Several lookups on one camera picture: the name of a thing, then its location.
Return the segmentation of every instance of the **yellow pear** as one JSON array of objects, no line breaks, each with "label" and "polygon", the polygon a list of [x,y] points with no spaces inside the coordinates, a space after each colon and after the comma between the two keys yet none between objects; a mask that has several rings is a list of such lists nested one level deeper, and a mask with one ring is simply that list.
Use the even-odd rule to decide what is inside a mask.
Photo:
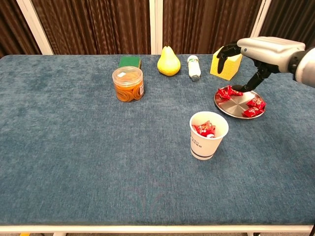
[{"label": "yellow pear", "polygon": [[181,62],[169,46],[162,49],[161,57],[157,62],[157,69],[160,73],[172,76],[175,75],[181,68]]}]

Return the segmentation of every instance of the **red candy wrapper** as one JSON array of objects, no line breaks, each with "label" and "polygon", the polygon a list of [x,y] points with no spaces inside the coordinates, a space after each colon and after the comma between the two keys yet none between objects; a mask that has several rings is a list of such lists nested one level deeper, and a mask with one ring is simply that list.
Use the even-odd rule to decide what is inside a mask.
[{"label": "red candy wrapper", "polygon": [[262,109],[259,109],[257,107],[252,107],[252,108],[249,108],[248,110],[244,111],[243,114],[246,117],[255,117],[255,116],[261,114],[262,112],[263,112]]},{"label": "red candy wrapper", "polygon": [[243,96],[242,92],[239,92],[239,91],[232,89],[231,85],[227,86],[227,93],[228,93],[228,95]]},{"label": "red candy wrapper", "polygon": [[258,109],[263,109],[266,106],[266,103],[261,98],[255,97],[248,103],[246,103],[249,107],[257,107]]},{"label": "red candy wrapper", "polygon": [[221,98],[231,99],[230,94],[228,94],[228,91],[226,91],[225,88],[218,89],[218,94]]},{"label": "red candy wrapper", "polygon": [[193,124],[194,130],[203,137],[214,138],[216,126],[212,125],[210,121],[203,123],[202,125]]}]

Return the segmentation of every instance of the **paper cup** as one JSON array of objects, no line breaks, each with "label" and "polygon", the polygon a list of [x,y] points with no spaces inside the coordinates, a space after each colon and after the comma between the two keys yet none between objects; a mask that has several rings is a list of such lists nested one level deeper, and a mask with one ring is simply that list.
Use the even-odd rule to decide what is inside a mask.
[{"label": "paper cup", "polygon": [[[198,134],[192,124],[203,124],[210,121],[216,126],[215,138],[207,138]],[[223,137],[228,132],[226,120],[214,112],[198,112],[190,118],[190,151],[199,160],[208,160],[215,154]]]}]

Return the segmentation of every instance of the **white table frame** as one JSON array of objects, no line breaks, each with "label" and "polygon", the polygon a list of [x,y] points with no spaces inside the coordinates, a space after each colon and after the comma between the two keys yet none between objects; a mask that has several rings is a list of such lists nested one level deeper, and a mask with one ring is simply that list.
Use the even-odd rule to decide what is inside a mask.
[{"label": "white table frame", "polygon": [[313,225],[206,225],[206,226],[83,226],[83,225],[18,225],[0,226],[0,233],[310,233]]}]

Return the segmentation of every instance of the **floor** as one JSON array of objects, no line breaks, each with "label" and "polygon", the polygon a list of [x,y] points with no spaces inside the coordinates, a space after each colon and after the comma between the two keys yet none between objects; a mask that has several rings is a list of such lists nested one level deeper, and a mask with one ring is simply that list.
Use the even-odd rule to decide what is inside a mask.
[{"label": "floor", "polygon": [[[67,234],[67,236],[155,236],[157,234]],[[19,236],[19,234],[0,234],[0,236]],[[41,234],[31,234],[30,236],[43,236]],[[217,234],[159,234],[158,236],[247,236],[240,233],[217,233]],[[260,236],[309,236],[304,233],[262,233]]]}]

